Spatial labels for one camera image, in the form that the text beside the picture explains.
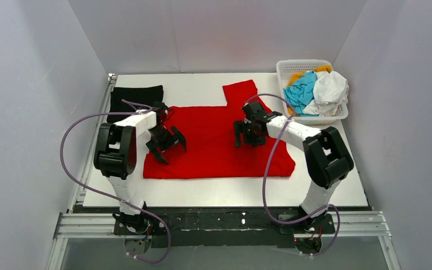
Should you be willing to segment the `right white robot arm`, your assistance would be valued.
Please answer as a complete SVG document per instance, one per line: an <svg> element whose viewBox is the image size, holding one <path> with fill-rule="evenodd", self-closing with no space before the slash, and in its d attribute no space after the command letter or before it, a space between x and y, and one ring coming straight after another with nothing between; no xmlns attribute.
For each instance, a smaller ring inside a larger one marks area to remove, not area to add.
<svg viewBox="0 0 432 270"><path fill-rule="evenodd" d="M330 199L339 183L354 169L353 158L339 131L329 126L313 128L297 123L280 112L266 112L258 101L242 108L244 119L235 121L235 146L243 143L261 146L266 138L276 141L269 153L275 154L279 142L292 145L304 153L311 183L299 206L298 221L325 215Z"/></svg>

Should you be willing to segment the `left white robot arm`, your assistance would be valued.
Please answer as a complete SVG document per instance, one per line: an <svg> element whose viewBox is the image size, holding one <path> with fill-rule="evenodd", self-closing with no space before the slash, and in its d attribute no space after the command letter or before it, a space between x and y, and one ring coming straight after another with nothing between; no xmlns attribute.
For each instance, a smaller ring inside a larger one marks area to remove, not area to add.
<svg viewBox="0 0 432 270"><path fill-rule="evenodd" d="M125 215L139 215L145 206L142 192L135 184L129 183L129 176L137 164L137 139L145 132L151 134L146 143L149 153L156 161L168 165L163 153L178 144L186 150L186 139L175 127L168 129L164 122L169 114L169 107L163 102L152 106L138 105L124 100L136 112L115 123L103 123L98 130L94 152L94 167L107 178L115 196L122 199L120 212Z"/></svg>

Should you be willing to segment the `red t shirt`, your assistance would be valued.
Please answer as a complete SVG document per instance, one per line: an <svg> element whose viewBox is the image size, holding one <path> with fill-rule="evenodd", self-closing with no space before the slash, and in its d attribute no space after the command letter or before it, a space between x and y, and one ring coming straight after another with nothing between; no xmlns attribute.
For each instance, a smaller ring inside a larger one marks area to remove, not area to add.
<svg viewBox="0 0 432 270"><path fill-rule="evenodd" d="M186 138L187 147L171 147L163 153L168 164L158 162L148 153L143 177L150 179L199 179L262 177L274 138L262 146L235 146L233 123L244 118L242 106L258 93L253 80L222 87L225 106L172 106L166 121Z"/></svg>

